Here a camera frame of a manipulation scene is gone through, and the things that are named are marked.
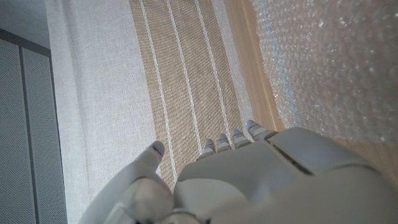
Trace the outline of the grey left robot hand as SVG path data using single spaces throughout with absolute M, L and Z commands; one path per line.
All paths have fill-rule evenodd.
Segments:
M 396 223 L 397 187 L 366 159 L 303 128 L 256 122 L 207 140 L 170 188 L 154 141 L 89 204 L 81 223 Z

